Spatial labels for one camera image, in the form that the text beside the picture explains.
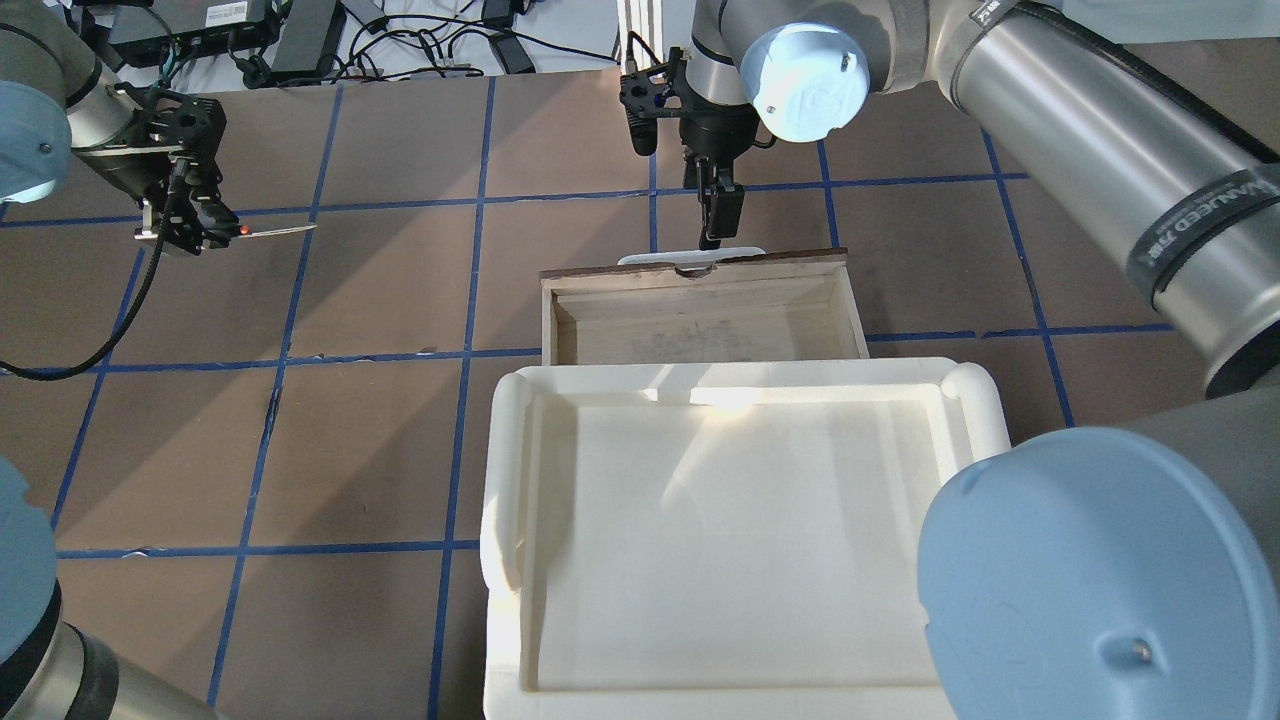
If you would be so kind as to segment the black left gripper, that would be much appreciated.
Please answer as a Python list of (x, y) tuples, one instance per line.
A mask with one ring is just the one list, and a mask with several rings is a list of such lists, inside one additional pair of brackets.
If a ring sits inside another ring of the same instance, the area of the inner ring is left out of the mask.
[(241, 236), (241, 219), (223, 202), (216, 184), (211, 140), (104, 145), (90, 150), (90, 169), (138, 201), (134, 241), (146, 247), (196, 258), (227, 249)]

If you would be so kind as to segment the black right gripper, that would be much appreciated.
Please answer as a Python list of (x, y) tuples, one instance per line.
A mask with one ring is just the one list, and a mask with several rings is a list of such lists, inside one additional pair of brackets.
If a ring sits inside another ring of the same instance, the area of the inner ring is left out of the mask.
[[(750, 104), (692, 104), (680, 117), (684, 156), (690, 161), (704, 158), (716, 165), (732, 163), (754, 146), (759, 126), (760, 118)], [(733, 170), (718, 170), (717, 176), (714, 165), (696, 165), (696, 190), (701, 214), (698, 249), (712, 251), (721, 246), (719, 237), (737, 236), (746, 188)]]

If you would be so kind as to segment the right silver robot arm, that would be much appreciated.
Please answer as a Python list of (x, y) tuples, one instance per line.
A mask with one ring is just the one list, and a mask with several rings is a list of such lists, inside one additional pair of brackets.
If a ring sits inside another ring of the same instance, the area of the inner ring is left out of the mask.
[(687, 86), (820, 141), (927, 82), (1203, 359), (1199, 401), (947, 480), (927, 644), (960, 719), (1277, 716), (1277, 152), (1061, 1), (698, 1)]

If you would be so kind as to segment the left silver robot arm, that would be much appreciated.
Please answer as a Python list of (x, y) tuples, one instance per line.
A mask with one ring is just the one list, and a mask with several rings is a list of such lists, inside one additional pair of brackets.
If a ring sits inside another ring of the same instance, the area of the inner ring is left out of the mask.
[[(198, 255), (248, 233), (221, 201), (220, 102), (123, 83), (65, 22), (37, 1), (3, 4), (3, 201), (58, 190), (73, 159), (134, 200), (147, 269), (125, 315), (88, 359), (64, 369), (4, 363), (18, 379), (65, 380), (99, 365), (132, 327), (163, 252)], [(123, 659), (63, 616), (55, 538), (29, 486), (3, 462), (3, 716), (215, 719), (218, 711)]]

